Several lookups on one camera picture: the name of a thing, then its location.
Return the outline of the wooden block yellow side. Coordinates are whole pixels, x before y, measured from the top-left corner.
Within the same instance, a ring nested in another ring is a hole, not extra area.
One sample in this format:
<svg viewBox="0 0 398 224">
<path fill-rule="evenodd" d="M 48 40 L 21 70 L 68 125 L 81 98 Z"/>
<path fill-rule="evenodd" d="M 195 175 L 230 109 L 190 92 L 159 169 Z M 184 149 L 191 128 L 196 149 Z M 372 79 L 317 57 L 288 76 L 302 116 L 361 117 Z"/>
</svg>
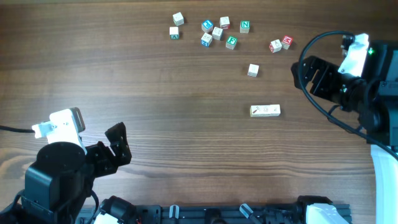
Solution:
<svg viewBox="0 0 398 224">
<path fill-rule="evenodd" d="M 261 116 L 270 116 L 272 114 L 272 109 L 269 105 L 262 105 L 260 112 Z"/>
</svg>

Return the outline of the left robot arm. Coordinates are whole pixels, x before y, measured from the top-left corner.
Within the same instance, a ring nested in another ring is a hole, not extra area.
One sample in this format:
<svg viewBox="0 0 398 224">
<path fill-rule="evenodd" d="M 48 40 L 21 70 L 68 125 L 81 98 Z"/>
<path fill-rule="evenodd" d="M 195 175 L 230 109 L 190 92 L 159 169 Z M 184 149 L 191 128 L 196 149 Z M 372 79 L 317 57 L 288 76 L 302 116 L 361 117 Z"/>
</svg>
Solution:
<svg viewBox="0 0 398 224">
<path fill-rule="evenodd" d="M 85 200 L 96 197 L 96 178 L 117 172 L 131 161 L 124 123 L 105 132 L 101 141 L 83 148 L 57 141 L 44 146 L 25 172 L 25 188 L 1 211 L 1 223 L 74 223 Z"/>
</svg>

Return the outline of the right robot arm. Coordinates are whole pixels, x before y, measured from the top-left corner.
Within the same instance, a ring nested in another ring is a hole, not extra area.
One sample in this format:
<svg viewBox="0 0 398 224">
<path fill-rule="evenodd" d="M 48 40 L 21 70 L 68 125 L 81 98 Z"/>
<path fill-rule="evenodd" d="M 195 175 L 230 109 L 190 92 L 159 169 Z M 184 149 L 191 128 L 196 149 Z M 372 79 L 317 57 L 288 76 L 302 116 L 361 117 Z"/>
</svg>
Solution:
<svg viewBox="0 0 398 224">
<path fill-rule="evenodd" d="M 310 93 L 356 112 L 366 134 L 397 152 L 397 42 L 373 40 L 359 74 L 310 56 L 291 67 L 294 85 L 312 82 Z M 375 144 L 371 156 L 376 175 L 376 221 L 397 223 L 397 159 Z"/>
</svg>

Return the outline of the wooden block hammer picture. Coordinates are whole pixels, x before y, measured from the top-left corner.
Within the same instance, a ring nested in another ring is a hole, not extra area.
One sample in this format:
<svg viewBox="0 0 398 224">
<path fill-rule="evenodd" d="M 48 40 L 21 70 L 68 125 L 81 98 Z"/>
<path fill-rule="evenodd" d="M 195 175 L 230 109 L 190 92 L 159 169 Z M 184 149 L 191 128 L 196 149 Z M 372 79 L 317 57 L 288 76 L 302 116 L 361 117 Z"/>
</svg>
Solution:
<svg viewBox="0 0 398 224">
<path fill-rule="evenodd" d="M 250 107 L 250 116 L 251 117 L 259 117 L 262 114 L 262 106 L 261 105 L 252 105 Z"/>
</svg>

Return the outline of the wooden block number four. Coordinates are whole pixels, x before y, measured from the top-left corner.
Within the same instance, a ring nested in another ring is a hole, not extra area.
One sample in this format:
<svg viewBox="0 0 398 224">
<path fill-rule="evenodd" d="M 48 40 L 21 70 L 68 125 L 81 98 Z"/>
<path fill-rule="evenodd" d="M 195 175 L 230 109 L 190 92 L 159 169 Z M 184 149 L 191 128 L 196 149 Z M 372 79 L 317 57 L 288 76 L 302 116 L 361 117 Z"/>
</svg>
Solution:
<svg viewBox="0 0 398 224">
<path fill-rule="evenodd" d="M 272 116 L 280 115 L 280 105 L 270 105 L 270 113 Z"/>
</svg>

